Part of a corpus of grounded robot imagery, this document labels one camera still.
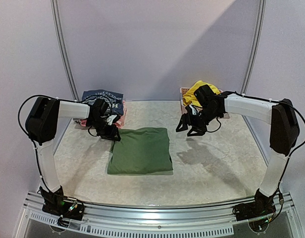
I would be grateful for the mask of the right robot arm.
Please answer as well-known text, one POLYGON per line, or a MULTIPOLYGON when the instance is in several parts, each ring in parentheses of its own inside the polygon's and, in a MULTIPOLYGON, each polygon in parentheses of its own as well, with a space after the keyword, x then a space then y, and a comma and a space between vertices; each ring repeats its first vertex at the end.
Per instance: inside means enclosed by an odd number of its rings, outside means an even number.
POLYGON ((258 192, 271 197, 282 180, 300 133, 292 102, 289 99, 261 99, 231 91, 215 94, 208 85, 200 86, 194 95, 201 110, 186 106, 186 113, 181 115, 176 132, 187 130, 188 136, 203 136, 208 131, 209 123, 226 113, 251 117, 270 125, 270 160, 258 192))

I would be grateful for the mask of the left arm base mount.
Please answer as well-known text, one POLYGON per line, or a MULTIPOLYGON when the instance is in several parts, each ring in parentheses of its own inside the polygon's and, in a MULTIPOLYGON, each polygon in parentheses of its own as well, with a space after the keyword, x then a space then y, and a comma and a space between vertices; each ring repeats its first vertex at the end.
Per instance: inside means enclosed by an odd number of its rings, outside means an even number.
POLYGON ((82 221, 85 212, 84 203, 79 199, 65 196, 62 186, 56 192, 46 191, 40 186, 40 193, 44 199, 42 211, 58 216, 59 226, 68 227, 68 222, 64 218, 82 221))

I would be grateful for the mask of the yellow garment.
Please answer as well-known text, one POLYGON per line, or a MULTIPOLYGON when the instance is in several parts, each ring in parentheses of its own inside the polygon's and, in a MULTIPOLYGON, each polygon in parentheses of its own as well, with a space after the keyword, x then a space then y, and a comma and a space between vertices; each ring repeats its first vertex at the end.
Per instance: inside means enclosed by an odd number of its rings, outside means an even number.
POLYGON ((221 91, 214 85, 203 82, 202 80, 197 81, 186 93, 183 94, 183 105, 188 106, 189 104, 193 104, 194 106, 201 107, 200 103, 198 102, 196 96, 194 95, 194 92, 201 86, 207 85, 211 88, 211 90, 215 94, 220 94, 221 91))

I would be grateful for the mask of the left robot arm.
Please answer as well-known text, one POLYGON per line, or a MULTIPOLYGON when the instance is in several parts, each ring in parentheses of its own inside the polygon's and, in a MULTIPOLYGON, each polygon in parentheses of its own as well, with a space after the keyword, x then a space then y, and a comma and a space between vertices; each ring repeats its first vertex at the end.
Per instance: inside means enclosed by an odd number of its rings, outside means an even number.
POLYGON ((53 156, 58 119, 85 119, 87 126, 96 130, 96 136, 120 141, 119 130, 114 124, 117 115, 106 114, 111 106, 103 99, 97 99, 92 105, 88 105, 43 95, 35 97, 37 99, 25 122, 25 132, 34 145, 42 189, 51 194, 63 194, 53 156))

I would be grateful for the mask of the green tank top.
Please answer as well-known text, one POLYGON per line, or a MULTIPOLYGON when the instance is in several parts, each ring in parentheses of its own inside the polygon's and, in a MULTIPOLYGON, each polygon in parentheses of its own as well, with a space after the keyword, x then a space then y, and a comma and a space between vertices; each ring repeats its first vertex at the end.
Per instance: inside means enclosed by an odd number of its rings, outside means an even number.
POLYGON ((112 144, 109 175, 167 175, 173 165, 166 128, 121 129, 121 140, 112 144))

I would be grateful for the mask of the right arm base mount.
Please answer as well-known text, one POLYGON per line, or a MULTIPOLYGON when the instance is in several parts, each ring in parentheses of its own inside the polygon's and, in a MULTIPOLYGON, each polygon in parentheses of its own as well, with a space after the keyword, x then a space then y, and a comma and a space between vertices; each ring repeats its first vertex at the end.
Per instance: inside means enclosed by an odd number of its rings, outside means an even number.
POLYGON ((271 196, 263 195, 259 189, 254 195, 254 202, 240 203, 232 209, 237 221, 249 220, 249 227, 254 232, 266 230, 268 225, 278 218, 282 212, 284 204, 283 194, 279 189, 271 196), (277 212, 274 204, 274 197, 278 195, 280 210, 277 212))

